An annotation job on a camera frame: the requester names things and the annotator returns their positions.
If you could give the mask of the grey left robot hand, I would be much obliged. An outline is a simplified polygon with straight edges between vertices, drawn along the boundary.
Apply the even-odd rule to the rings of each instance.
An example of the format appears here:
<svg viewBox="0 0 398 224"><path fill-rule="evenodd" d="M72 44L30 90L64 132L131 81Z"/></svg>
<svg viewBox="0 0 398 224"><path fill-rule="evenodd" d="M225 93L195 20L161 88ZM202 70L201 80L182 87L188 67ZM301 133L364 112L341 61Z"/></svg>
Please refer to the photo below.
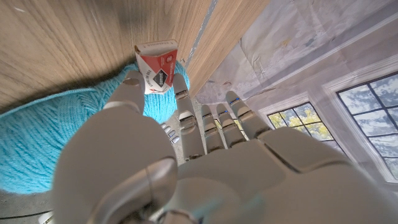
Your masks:
<svg viewBox="0 0 398 224"><path fill-rule="evenodd" d="M55 223L396 223L397 205L332 147L271 129L238 96L199 125L174 78L185 163L143 114L145 82L130 71L104 108L73 135L52 187Z"/></svg>

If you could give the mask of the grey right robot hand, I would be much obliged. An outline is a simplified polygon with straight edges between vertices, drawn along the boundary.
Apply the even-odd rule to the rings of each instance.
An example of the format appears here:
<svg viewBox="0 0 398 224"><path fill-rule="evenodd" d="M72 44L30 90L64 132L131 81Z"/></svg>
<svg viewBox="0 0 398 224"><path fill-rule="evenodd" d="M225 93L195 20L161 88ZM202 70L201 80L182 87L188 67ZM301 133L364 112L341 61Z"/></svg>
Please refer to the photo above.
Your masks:
<svg viewBox="0 0 398 224"><path fill-rule="evenodd" d="M173 130L170 126L166 125L165 123L161 123L160 126L167 134L167 137L169 138L172 145L176 144L180 140L180 136L178 136L176 131Z"/></svg>

